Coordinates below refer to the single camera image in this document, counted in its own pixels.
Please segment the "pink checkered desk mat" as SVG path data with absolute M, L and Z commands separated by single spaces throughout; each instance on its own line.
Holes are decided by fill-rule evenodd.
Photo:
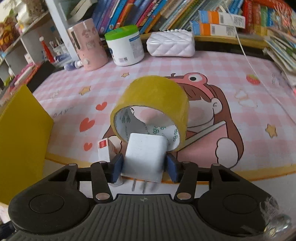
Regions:
M 128 67 L 52 74 L 34 97 L 54 121 L 46 157 L 87 167 L 98 142 L 165 136 L 179 161 L 220 163 L 250 180 L 295 173 L 295 95 L 269 60 L 199 51 Z

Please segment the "white side shelf unit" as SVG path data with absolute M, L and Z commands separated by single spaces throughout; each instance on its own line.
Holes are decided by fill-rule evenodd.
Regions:
M 1 81 L 5 81 L 10 74 L 19 74 L 29 62 L 39 64 L 46 60 L 40 37 L 44 38 L 54 58 L 69 53 L 49 11 L 46 11 L 23 29 L 16 40 L 1 52 Z

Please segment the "lower orange blue box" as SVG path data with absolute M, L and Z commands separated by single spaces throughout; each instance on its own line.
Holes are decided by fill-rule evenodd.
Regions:
M 235 28 L 233 26 L 190 21 L 190 28 L 195 36 L 236 37 Z

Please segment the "white power adapter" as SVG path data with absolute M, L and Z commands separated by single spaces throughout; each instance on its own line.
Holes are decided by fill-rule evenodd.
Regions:
M 127 144 L 122 176 L 161 183 L 168 141 L 164 136 L 131 133 Z

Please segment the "white quilted purse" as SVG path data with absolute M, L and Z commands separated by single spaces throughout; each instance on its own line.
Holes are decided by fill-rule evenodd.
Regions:
M 194 34 L 182 29 L 151 33 L 147 50 L 155 57 L 192 57 L 195 54 Z

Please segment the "small white red box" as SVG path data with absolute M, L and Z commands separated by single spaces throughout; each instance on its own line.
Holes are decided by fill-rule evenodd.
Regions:
M 103 138 L 102 140 L 98 141 L 98 161 L 100 163 L 104 164 L 112 162 L 114 159 L 116 159 L 117 154 L 118 151 L 113 142 L 109 138 Z M 116 161 L 115 164 L 113 164 L 113 167 L 111 168 L 111 176 L 113 180 L 114 177 L 117 177 L 116 182 L 110 184 L 112 187 L 118 187 L 123 184 L 123 180 L 121 178 L 123 161 L 123 155 L 120 154 L 119 159 Z

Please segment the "upper orange blue box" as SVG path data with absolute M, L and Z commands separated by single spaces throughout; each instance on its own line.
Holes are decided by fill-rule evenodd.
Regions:
M 203 24 L 217 24 L 234 26 L 245 29 L 245 17 L 217 11 L 199 11 L 200 22 Z

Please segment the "orange blue box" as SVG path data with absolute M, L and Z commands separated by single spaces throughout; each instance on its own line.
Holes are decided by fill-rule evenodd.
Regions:
M 195 36 L 236 37 L 235 28 L 233 26 L 190 21 L 190 28 Z
M 234 26 L 245 29 L 245 17 L 217 11 L 199 11 L 200 22 L 203 24 L 217 24 Z

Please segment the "white tub green lid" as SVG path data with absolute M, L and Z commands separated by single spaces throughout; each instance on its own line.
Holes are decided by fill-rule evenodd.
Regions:
M 114 29 L 104 36 L 117 66 L 137 64 L 144 58 L 144 48 L 136 25 Z

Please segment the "row of books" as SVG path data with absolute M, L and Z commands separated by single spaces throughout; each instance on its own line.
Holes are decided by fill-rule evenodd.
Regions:
M 198 11 L 242 13 L 244 1 L 98 1 L 92 19 L 100 35 L 136 25 L 141 34 L 189 28 Z

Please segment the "small purple bottle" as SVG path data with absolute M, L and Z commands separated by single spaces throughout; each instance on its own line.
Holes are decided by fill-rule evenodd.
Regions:
M 79 69 L 81 67 L 83 67 L 83 63 L 80 60 L 79 61 L 72 61 L 72 62 L 69 62 L 64 65 L 64 69 L 67 71 L 72 71 L 75 69 Z

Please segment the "red santa pen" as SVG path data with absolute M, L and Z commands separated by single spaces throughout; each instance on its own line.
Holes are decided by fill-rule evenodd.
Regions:
M 47 57 L 48 61 L 49 61 L 50 63 L 54 63 L 54 62 L 55 62 L 55 59 L 54 59 L 54 57 L 53 57 L 51 51 L 49 50 L 48 46 L 46 45 L 46 43 L 45 43 L 45 41 L 44 41 L 44 37 L 43 37 L 43 36 L 39 37 L 39 41 L 40 41 L 40 43 L 41 43 L 42 46 L 43 46 L 43 49 L 44 49 L 44 51 L 45 51 L 45 54 L 46 54 L 46 57 Z

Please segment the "pink cylindrical container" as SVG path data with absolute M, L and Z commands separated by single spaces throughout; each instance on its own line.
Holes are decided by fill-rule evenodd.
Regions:
M 70 27 L 68 34 L 87 71 L 99 69 L 108 62 L 107 53 L 92 18 Z

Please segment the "stack of papers and books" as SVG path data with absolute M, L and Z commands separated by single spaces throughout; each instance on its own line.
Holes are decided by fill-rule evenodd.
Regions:
M 264 51 L 279 66 L 288 84 L 295 88 L 295 37 L 276 28 L 267 27 Z

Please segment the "wooden bookshelf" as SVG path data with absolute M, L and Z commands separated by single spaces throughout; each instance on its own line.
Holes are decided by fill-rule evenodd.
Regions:
M 129 3 L 136 3 L 132 7 L 131 13 L 128 14 L 128 22 L 131 23 L 133 17 L 138 13 L 138 8 L 142 1 L 45 1 L 53 22 L 59 32 L 67 50 L 73 58 L 78 57 L 75 45 L 72 43 L 68 33 L 68 29 L 79 23 L 80 20 L 87 20 L 94 17 L 94 23 L 97 24 L 100 18 L 107 17 L 110 21 L 115 13 L 120 9 L 123 10 Z M 267 43 L 263 37 L 258 35 L 240 34 L 239 39 L 236 37 L 195 37 L 197 42 L 217 42 L 224 44 L 241 43 L 243 46 L 250 48 L 263 49 L 267 47 Z

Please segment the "yellow tape roll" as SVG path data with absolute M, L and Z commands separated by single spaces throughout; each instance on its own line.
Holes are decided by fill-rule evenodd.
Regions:
M 148 125 L 131 112 L 131 107 L 145 107 L 164 114 L 172 124 Z M 167 151 L 178 151 L 186 140 L 189 100 L 184 89 L 169 78 L 143 76 L 124 91 L 110 114 L 114 134 L 128 142 L 131 133 L 164 136 Z

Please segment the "red boxed book set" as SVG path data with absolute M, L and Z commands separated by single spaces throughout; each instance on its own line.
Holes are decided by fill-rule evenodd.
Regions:
M 267 35 L 268 27 L 292 27 L 295 11 L 285 1 L 244 1 L 240 8 L 246 20 L 244 33 Z

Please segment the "yellow cardboard box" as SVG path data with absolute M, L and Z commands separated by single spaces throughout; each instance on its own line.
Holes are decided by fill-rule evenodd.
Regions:
M 41 180 L 54 121 L 27 86 L 1 107 L 1 202 Z

